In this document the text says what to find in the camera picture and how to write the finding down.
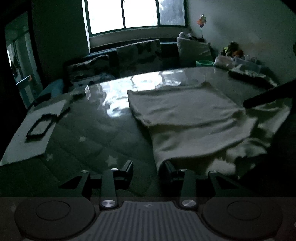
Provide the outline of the crumpled patterned cloth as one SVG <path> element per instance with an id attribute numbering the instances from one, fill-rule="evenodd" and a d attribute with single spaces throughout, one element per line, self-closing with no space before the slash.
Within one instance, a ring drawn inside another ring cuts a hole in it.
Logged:
<path id="1" fill-rule="evenodd" d="M 239 64 L 228 71 L 228 75 L 238 81 L 255 86 L 256 88 L 274 88 L 278 84 L 269 76 L 249 70 L 247 66 Z"/>

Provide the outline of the dark quilted star mat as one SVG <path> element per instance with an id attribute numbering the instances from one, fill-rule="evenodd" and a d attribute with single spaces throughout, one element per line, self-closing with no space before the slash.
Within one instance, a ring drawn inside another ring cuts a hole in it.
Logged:
<path id="1" fill-rule="evenodd" d="M 245 109 L 281 101 L 290 114 L 271 139 L 266 154 L 237 158 L 234 175 L 259 196 L 293 196 L 295 183 L 295 100 L 280 92 L 257 89 L 231 79 L 215 67 L 158 71 L 89 85 L 90 99 L 73 100 L 71 92 L 43 102 L 35 110 L 66 100 L 45 153 L 16 163 L 1 165 L 1 197 L 70 196 L 59 184 L 82 170 L 92 175 L 110 168 L 134 164 L 133 177 L 118 195 L 131 198 L 168 198 L 164 190 L 164 168 L 154 160 L 149 130 L 139 122 L 128 103 L 127 92 L 165 86 L 198 85 L 209 82 Z"/>

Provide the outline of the flat camouflage cushion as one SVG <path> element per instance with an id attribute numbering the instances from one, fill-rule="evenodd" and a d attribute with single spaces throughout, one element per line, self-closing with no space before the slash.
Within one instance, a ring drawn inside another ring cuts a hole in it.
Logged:
<path id="1" fill-rule="evenodd" d="M 68 67 L 67 75 L 73 79 L 86 78 L 107 73 L 110 70 L 108 55 L 100 55 L 85 62 L 73 64 Z"/>

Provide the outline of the white plastic bag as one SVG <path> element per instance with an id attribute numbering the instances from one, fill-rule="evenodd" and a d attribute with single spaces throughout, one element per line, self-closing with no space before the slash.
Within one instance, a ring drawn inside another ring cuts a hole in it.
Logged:
<path id="1" fill-rule="evenodd" d="M 216 68 L 229 70 L 229 69 L 234 68 L 235 64 L 234 64 L 233 59 L 231 57 L 218 55 L 215 58 L 213 66 Z"/>

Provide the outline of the blue cushion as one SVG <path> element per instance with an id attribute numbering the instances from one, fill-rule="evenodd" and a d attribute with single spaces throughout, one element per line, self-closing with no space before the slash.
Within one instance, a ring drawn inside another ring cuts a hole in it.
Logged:
<path id="1" fill-rule="evenodd" d="M 42 90 L 39 94 L 39 97 L 44 96 L 46 94 L 50 94 L 51 97 L 57 97 L 63 93 L 63 87 L 63 80 L 58 79 L 50 83 L 44 90 Z"/>

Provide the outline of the beige cloth garment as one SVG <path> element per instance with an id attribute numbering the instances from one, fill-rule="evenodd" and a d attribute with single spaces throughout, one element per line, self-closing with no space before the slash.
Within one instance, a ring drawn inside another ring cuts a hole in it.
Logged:
<path id="1" fill-rule="evenodd" d="M 202 175 L 234 174 L 237 158 L 267 153 L 290 114 L 281 101 L 245 109 L 209 82 L 127 95 L 132 114 L 149 130 L 158 170 L 172 162 Z"/>

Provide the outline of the light grey pillow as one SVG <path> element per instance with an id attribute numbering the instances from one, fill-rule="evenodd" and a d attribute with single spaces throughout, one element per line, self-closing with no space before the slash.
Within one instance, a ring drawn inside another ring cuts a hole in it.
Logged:
<path id="1" fill-rule="evenodd" d="M 184 65 L 195 65 L 199 60 L 213 61 L 208 43 L 190 39 L 191 35 L 180 32 L 177 37 L 180 61 Z"/>

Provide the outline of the green bowl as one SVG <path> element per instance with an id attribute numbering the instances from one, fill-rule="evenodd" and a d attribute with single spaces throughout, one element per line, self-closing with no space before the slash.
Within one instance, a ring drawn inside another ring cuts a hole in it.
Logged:
<path id="1" fill-rule="evenodd" d="M 196 61 L 197 67 L 210 67 L 213 66 L 214 62 L 209 60 L 198 60 Z"/>

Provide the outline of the window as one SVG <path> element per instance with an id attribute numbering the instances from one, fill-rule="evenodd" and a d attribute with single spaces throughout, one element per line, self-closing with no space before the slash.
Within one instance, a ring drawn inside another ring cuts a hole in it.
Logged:
<path id="1" fill-rule="evenodd" d="M 144 27 L 185 27 L 186 3 L 175 0 L 82 1 L 91 36 Z"/>

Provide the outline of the white paper sheet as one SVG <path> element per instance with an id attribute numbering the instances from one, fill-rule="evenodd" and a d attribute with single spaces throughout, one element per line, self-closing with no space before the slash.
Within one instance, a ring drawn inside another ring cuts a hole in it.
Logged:
<path id="1" fill-rule="evenodd" d="M 1 165 L 44 154 L 65 104 L 62 100 L 29 113 L 8 145 Z"/>

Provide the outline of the dark sofa bench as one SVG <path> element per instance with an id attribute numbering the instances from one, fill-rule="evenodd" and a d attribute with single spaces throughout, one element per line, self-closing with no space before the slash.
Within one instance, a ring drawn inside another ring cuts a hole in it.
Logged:
<path id="1" fill-rule="evenodd" d="M 179 67 L 181 67 L 181 61 L 177 43 L 153 39 L 84 57 L 67 66 L 64 76 L 73 81 L 103 73 L 115 78 L 123 78 Z"/>

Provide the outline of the small clear plastic box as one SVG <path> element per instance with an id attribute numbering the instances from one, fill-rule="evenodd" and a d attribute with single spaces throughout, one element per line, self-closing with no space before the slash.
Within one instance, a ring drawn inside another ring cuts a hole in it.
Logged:
<path id="1" fill-rule="evenodd" d="M 72 96 L 73 100 L 79 100 L 79 99 L 82 99 L 82 98 L 90 99 L 91 91 L 90 91 L 89 85 L 79 86 L 79 87 L 75 88 L 71 92 L 71 96 Z"/>

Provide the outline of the colourful pinwheel toy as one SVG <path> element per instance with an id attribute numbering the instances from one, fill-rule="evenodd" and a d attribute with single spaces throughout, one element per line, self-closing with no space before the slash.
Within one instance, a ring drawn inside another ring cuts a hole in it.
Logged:
<path id="1" fill-rule="evenodd" d="M 204 25 L 206 24 L 206 17 L 204 14 L 201 14 L 199 19 L 197 20 L 197 24 L 200 27 L 200 31 L 201 31 L 201 38 L 203 38 L 203 32 L 202 32 L 202 28 L 204 27 Z"/>

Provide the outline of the plush toy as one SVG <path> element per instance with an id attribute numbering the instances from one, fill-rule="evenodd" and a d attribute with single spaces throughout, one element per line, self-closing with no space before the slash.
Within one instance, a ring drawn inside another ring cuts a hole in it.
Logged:
<path id="1" fill-rule="evenodd" d="M 234 41 L 230 42 L 229 45 L 225 47 L 220 54 L 231 58 L 242 58 L 244 56 L 244 52 L 240 49 L 239 44 Z"/>

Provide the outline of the black rectangular frame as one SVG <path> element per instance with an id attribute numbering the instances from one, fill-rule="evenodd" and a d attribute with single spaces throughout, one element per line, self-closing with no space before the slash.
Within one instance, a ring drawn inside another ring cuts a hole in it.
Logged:
<path id="1" fill-rule="evenodd" d="M 27 132 L 26 142 L 40 141 L 57 119 L 58 116 L 56 114 L 43 114 Z"/>

